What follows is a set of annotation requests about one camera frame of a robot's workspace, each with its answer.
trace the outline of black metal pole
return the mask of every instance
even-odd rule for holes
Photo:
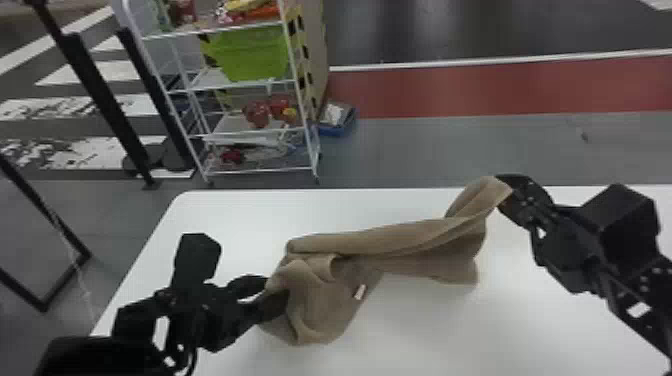
[[[21,193],[42,213],[42,215],[51,223],[51,225],[60,232],[63,237],[73,246],[79,253],[75,260],[77,266],[84,265],[91,258],[91,251],[82,243],[81,240],[70,230],[65,222],[58,214],[42,201],[40,195],[33,189],[33,187],[26,181],[19,171],[8,161],[2,154],[0,154],[0,171],[2,171],[9,180],[11,180]],[[7,286],[14,293],[23,298],[28,304],[32,305],[40,312],[49,310],[51,302],[56,298],[58,293],[63,290],[68,281],[74,276],[76,268],[70,265],[68,269],[58,278],[54,286],[49,290],[44,298],[40,299],[27,288],[25,288],[19,281],[13,278],[9,273],[0,268],[0,282]]]
[[[140,80],[145,85],[147,93],[152,98],[154,106],[156,106],[159,116],[166,126],[168,137],[172,141],[174,148],[166,148],[166,154],[163,157],[163,166],[171,171],[186,171],[194,166],[193,157],[189,152],[189,147],[180,132],[175,118],[171,115],[168,108],[166,96],[163,94],[157,77],[154,77],[147,68],[145,59],[142,57],[138,45],[133,37],[133,34],[128,28],[122,28],[117,31],[117,37],[124,45],[128,57],[133,62],[135,70],[138,71]]]
[[[126,115],[121,110],[119,103],[114,97],[112,90],[103,79],[96,67],[89,51],[79,34],[63,34],[46,6],[46,0],[27,0],[35,10],[45,28],[56,42],[66,60],[72,66],[75,74],[86,88],[101,115],[112,128],[115,136],[119,139],[128,157],[132,161],[135,170],[142,175],[147,187],[156,187],[157,182],[149,172],[151,166],[158,164],[163,156],[162,152],[147,153],[135,133]]]

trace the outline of towel tag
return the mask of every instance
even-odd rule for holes
[[[355,292],[355,299],[362,300],[364,299],[364,294],[366,294],[366,285],[359,285],[357,292]]]

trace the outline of green bin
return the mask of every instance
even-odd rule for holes
[[[284,77],[289,63],[282,26],[222,32],[201,49],[233,82]]]

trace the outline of towel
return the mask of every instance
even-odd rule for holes
[[[332,342],[384,273],[475,283],[485,220],[511,192],[484,177],[467,186],[443,218],[290,240],[266,284],[266,293],[290,291],[287,309],[262,329],[291,345]]]

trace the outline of white floor marking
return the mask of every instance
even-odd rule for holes
[[[450,67],[464,67],[464,66],[476,66],[476,65],[542,63],[547,61],[605,60],[605,59],[623,59],[623,58],[639,58],[639,57],[657,57],[657,56],[669,56],[669,55],[672,55],[672,48],[627,50],[627,51],[615,51],[615,52],[539,55],[539,56],[454,59],[454,60],[424,61],[416,63],[338,65],[329,68],[329,71],[366,72],[366,71],[391,70],[391,69],[450,68]]]
[[[126,116],[158,115],[148,94],[117,95]],[[91,116],[96,106],[90,97],[10,99],[0,103],[0,121],[70,119]]]
[[[138,72],[130,60],[101,61],[96,66],[107,82],[139,80]],[[70,65],[64,65],[54,73],[38,81],[37,86],[77,84],[79,79]]]
[[[672,0],[640,0],[640,1],[656,10],[672,9]]]
[[[82,32],[112,16],[113,14],[114,11],[112,8],[106,6],[63,27],[63,32]],[[45,35],[40,39],[37,39],[17,50],[8,53],[7,55],[0,58],[0,75],[9,72],[10,70],[18,67],[19,65],[43,53],[44,51],[54,47],[55,45],[56,44],[54,43],[53,39],[51,39],[51,36]]]
[[[144,145],[161,143],[166,136],[141,136]],[[0,154],[15,158],[20,167],[34,164],[40,170],[121,170],[126,151],[116,137],[87,137],[78,141],[55,139],[2,140]],[[190,178],[194,170],[170,172],[156,169],[152,176],[160,179]]]
[[[124,45],[121,44],[119,41],[119,38],[117,38],[116,35],[113,35],[109,37],[108,39],[104,40],[102,43],[97,45],[96,47],[93,48],[93,52],[102,52],[102,51],[117,51],[117,50],[123,50]]]

